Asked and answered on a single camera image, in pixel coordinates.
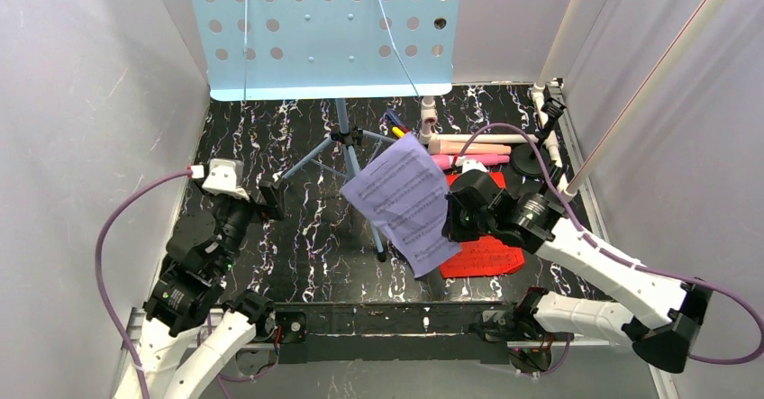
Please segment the light blue music stand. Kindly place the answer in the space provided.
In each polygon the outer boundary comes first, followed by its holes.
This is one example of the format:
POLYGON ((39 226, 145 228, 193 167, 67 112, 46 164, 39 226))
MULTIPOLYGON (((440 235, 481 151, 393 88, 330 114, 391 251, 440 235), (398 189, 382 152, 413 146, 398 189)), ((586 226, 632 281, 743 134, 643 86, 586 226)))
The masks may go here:
POLYGON ((444 95, 459 0, 191 0, 219 102, 444 95))

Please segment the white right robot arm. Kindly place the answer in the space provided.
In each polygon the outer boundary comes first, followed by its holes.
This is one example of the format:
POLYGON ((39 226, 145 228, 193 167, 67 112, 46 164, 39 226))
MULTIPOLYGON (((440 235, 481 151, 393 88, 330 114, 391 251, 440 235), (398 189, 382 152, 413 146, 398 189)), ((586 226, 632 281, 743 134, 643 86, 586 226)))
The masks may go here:
POLYGON ((646 363, 672 374, 686 368, 712 292, 705 286, 643 271, 642 263, 579 229, 544 189, 514 197, 485 171, 449 183, 443 234, 459 243, 492 237, 583 277, 610 302, 530 288, 504 315, 531 337, 579 334, 626 344, 646 363))

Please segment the beige toy microphone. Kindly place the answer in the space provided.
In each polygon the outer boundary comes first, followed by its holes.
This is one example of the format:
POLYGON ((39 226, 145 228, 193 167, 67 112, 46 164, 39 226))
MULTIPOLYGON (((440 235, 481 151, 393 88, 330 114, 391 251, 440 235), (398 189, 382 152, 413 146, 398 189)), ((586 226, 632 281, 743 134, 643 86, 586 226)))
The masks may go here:
POLYGON ((465 145, 465 142, 430 141, 427 144, 427 150, 431 155, 510 155, 512 151, 508 145, 477 142, 470 143, 466 150, 462 151, 465 145))

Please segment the lavender sheet music page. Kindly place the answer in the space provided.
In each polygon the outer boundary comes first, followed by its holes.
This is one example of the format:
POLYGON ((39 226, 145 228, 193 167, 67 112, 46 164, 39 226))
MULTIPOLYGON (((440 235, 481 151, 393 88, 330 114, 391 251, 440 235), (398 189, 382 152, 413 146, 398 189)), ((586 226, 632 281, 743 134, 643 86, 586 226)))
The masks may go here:
POLYGON ((395 141, 341 188, 404 256, 416 278, 461 250, 442 235, 447 192, 444 173, 412 134, 395 141))

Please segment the pink toy microphone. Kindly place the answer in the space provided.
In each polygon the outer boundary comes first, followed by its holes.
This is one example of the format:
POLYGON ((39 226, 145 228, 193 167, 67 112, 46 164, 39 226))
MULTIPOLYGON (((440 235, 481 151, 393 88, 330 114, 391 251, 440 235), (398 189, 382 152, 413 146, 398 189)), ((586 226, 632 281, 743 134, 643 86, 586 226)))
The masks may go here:
MULTIPOLYGON (((498 155, 498 154, 483 154, 483 155, 467 155, 464 157, 470 157, 470 158, 481 158, 485 161, 488 161, 492 159, 494 161, 494 166, 503 165, 510 161, 510 157, 507 155, 498 155)), ((452 163, 455 156, 451 155, 433 155, 431 156, 431 159, 434 161, 434 163, 441 169, 441 170, 450 170, 454 169, 452 168, 452 163)))

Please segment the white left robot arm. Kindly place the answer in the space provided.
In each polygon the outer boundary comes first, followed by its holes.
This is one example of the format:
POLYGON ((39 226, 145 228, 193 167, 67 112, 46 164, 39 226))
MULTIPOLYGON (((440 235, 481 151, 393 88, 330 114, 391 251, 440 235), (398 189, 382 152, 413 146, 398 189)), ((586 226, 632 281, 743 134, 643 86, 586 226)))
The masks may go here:
POLYGON ((281 185, 263 180, 259 190, 257 200, 215 195, 212 211, 176 222, 158 281, 143 305, 138 358, 114 397, 197 398, 245 344, 264 339, 279 345, 283 329, 273 302, 251 290, 224 302, 222 319, 200 340, 250 225, 284 217, 281 185), (199 343, 187 357, 193 340, 199 343))

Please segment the red sheet music page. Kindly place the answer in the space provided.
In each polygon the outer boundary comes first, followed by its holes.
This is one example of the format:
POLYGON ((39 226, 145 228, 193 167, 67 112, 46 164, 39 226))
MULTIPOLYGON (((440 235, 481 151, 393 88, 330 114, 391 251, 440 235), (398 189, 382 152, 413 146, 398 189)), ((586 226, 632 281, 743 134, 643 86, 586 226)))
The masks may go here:
POLYGON ((460 243, 461 251, 439 267, 443 278, 471 278, 511 275, 520 271, 525 258, 519 248, 505 246, 488 235, 460 243))

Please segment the black round microphone stand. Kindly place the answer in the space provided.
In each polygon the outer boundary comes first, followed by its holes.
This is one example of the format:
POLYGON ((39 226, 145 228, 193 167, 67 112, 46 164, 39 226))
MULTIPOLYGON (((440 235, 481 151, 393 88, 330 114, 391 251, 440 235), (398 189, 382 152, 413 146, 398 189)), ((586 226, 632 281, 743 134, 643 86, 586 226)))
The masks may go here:
POLYGON ((543 184, 550 183, 550 186, 560 191, 560 184, 566 179, 565 168, 551 162, 545 169, 541 172, 540 181, 543 184))

